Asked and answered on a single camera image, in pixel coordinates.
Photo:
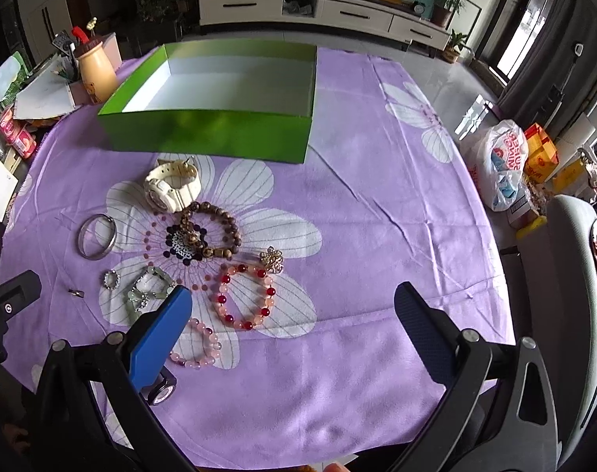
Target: yellow bag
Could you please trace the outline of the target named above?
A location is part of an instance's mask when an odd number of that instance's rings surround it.
[[[543,183],[558,166],[558,151],[539,124],[526,131],[528,159],[524,172],[536,183]]]

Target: plastic bag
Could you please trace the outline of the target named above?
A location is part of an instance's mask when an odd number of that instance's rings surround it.
[[[464,155],[482,202],[493,211],[506,211],[517,200],[527,158],[526,135],[513,121],[488,129]]]

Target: curtain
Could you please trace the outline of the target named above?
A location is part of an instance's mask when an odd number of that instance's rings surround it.
[[[574,59],[574,44],[585,49],[565,88],[563,105],[548,126],[556,138],[597,99],[597,11],[589,0],[554,0],[548,20],[498,105],[523,129],[529,127],[555,84],[561,87]]]

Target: silver bangle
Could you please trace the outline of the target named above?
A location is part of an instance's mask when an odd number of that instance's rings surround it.
[[[102,250],[101,252],[98,252],[94,255],[86,255],[86,252],[84,252],[84,236],[86,234],[86,231],[89,229],[89,225],[91,225],[94,221],[96,221],[96,219],[99,219],[99,218],[103,218],[108,223],[110,223],[110,225],[113,227],[113,234],[111,235],[110,241],[108,241],[108,244],[104,250]],[[77,250],[80,252],[80,255],[85,259],[89,259],[89,260],[103,259],[113,249],[116,239],[117,239],[117,224],[115,223],[115,219],[108,216],[107,214],[100,212],[98,214],[94,214],[92,217],[90,217],[87,221],[85,221],[82,224],[82,227],[80,227],[80,231],[79,231],[79,233],[77,233]]]
[[[106,273],[104,273],[104,280],[102,280],[102,285],[106,289],[108,289],[108,291],[112,291],[119,287],[120,280],[121,277],[115,270],[108,270]]]

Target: drawer handle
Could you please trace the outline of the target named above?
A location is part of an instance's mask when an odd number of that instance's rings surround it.
[[[430,34],[424,34],[423,32],[417,32],[416,30],[413,30],[412,28],[410,28],[410,31],[411,31],[413,34],[420,35],[421,37],[427,37],[428,39],[431,39],[431,38],[432,38],[432,36],[431,36]]]
[[[343,15],[351,15],[353,17],[360,17],[362,19],[370,19],[371,18],[369,15],[353,14],[353,12],[344,12],[343,10],[341,10],[340,13]]]
[[[222,7],[255,7],[256,4],[224,4]]]

